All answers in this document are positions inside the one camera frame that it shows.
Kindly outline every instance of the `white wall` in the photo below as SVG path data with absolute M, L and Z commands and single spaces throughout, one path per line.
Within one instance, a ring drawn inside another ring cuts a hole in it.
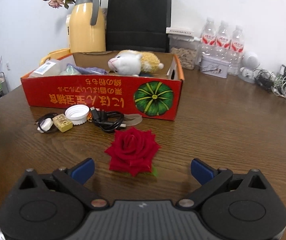
M 108 0 L 102 1 L 102 7 Z M 71 9 L 52 9 L 42 0 L 0 0 L 0 55 L 10 88 L 33 70 L 48 52 L 67 46 L 65 16 Z M 246 50 L 256 52 L 262 68 L 286 65 L 286 0 L 172 0 L 172 26 L 199 34 L 206 18 L 242 25 Z M 11 70 L 7 71 L 5 63 Z

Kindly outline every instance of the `bottle label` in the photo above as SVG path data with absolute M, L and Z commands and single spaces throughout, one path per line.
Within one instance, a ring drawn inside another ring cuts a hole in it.
M 244 44 L 237 41 L 232 41 L 231 50 L 235 52 L 242 52 L 244 49 Z
M 216 46 L 223 48 L 230 48 L 230 39 L 224 36 L 218 36 L 216 38 Z
M 210 34 L 204 34 L 202 36 L 202 42 L 205 44 L 209 44 L 211 46 L 214 46 L 215 44 L 215 36 L 210 35 Z

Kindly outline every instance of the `wood grain surface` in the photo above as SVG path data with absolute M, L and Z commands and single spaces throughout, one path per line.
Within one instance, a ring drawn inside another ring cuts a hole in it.
M 93 124 L 66 133 L 40 134 L 35 120 L 63 110 L 29 107 L 22 87 L 0 99 L 0 205 L 26 168 L 50 173 L 87 157 L 96 164 L 86 187 L 110 202 L 115 199 L 172 199 L 176 202 L 199 187 L 190 174 L 197 157 L 211 166 L 236 173 L 260 169 L 286 206 L 286 100 L 268 94 L 238 77 L 221 79 L 185 70 L 174 122 L 143 119 L 137 126 L 152 129 L 161 145 L 154 158 L 158 177 L 132 178 L 108 170 L 104 153 L 114 135 Z

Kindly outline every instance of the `yellow thermos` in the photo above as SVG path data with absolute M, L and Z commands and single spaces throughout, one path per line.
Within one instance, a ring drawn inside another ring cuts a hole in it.
M 99 0 L 76 0 L 69 31 L 71 53 L 106 51 L 105 20 Z

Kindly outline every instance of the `plastic container of nuts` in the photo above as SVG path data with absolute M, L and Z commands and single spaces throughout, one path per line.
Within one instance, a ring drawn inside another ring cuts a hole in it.
M 176 34 L 169 34 L 169 39 L 170 52 L 179 57 L 182 68 L 194 69 L 196 49 L 200 42 L 194 37 Z

